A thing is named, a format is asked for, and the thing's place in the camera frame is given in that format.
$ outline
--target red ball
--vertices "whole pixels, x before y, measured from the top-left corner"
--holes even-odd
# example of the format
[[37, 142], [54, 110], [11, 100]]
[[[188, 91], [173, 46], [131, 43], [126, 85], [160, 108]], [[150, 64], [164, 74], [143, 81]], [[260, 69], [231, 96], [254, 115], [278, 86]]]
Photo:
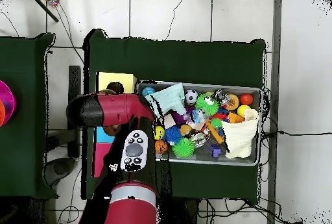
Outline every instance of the red ball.
[[247, 105], [248, 106], [252, 103], [253, 100], [254, 100], [254, 98], [249, 93], [244, 93], [240, 96], [240, 102], [241, 102], [242, 105]]

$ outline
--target white cloth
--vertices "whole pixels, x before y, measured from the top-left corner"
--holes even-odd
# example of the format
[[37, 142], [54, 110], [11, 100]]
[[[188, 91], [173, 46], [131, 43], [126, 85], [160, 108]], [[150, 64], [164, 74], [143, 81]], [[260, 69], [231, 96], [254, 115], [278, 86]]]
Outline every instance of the white cloth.
[[252, 152], [252, 138], [254, 138], [259, 121], [258, 112], [254, 109], [244, 111], [244, 121], [241, 123], [222, 122], [226, 144], [230, 152], [229, 159], [235, 157], [246, 158]]

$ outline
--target table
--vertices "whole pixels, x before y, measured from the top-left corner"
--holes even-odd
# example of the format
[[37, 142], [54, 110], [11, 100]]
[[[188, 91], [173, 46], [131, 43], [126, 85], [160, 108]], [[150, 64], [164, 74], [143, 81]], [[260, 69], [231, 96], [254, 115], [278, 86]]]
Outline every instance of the table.
[[[99, 71], [133, 74], [138, 80], [263, 86], [265, 42], [185, 42], [139, 38], [109, 39], [93, 29], [84, 40], [84, 93], [96, 90]], [[83, 135], [82, 196], [91, 198], [95, 178], [91, 177], [94, 129]], [[257, 201], [258, 165], [223, 166], [171, 162], [172, 194], [188, 198], [245, 198]], [[160, 164], [157, 163], [160, 189]]]

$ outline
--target pink bowl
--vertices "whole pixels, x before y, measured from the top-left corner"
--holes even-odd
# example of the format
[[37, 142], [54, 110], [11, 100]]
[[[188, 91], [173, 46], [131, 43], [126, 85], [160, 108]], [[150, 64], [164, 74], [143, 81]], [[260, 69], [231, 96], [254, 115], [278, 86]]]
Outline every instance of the pink bowl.
[[0, 127], [8, 122], [15, 108], [16, 100], [13, 93], [3, 81], [0, 81]]

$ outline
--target soccer ball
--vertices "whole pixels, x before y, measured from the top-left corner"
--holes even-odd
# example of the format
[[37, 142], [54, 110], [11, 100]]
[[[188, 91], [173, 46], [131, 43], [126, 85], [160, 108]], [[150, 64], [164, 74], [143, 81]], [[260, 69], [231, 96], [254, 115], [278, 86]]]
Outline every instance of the soccer ball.
[[185, 96], [185, 102], [188, 105], [193, 105], [197, 101], [198, 92], [196, 90], [186, 90], [184, 96]]

